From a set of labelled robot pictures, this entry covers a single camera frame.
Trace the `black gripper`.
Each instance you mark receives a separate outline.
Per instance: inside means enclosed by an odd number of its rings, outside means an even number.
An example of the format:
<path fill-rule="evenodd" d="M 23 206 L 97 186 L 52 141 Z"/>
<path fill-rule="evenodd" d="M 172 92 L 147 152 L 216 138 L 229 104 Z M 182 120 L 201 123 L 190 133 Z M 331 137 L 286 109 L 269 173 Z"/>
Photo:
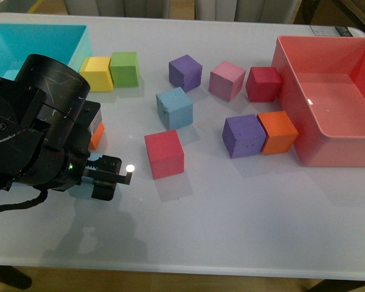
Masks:
<path fill-rule="evenodd" d="M 125 176 L 119 174 L 122 166 L 120 158 L 102 155 L 96 161 L 89 161 L 90 152 L 80 153 L 69 149 L 60 173 L 50 183 L 50 188 L 64 192 L 72 186 L 80 185 L 82 176 L 93 178 L 93 199 L 110 201 L 113 199 L 117 184 L 130 185 L 131 172 Z M 96 166 L 96 170 L 86 169 L 86 166 Z"/>

